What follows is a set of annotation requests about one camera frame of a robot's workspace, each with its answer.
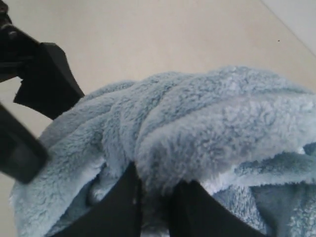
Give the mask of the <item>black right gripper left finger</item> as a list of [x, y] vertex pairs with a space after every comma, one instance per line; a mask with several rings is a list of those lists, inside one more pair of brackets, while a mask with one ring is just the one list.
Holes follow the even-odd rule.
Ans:
[[139, 237], [142, 185], [133, 163], [108, 194], [59, 237]]

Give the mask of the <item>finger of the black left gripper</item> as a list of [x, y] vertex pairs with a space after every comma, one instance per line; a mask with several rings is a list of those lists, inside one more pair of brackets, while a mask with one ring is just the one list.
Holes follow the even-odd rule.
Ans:
[[47, 152], [40, 142], [3, 106], [0, 106], [0, 171], [23, 184], [44, 168]]
[[35, 57], [20, 70], [14, 103], [56, 119], [84, 96], [65, 52], [54, 43], [40, 43]]

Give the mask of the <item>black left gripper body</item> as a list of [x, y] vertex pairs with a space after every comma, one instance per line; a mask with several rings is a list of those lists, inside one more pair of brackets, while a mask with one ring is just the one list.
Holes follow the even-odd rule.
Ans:
[[14, 77], [38, 80], [41, 69], [36, 63], [41, 55], [41, 43], [14, 26], [9, 7], [0, 2], [0, 81]]

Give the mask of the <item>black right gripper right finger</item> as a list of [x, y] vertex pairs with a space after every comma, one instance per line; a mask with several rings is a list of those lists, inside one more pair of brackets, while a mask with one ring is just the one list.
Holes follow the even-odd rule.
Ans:
[[242, 223], [197, 182], [176, 186], [169, 208], [172, 237], [241, 237]]

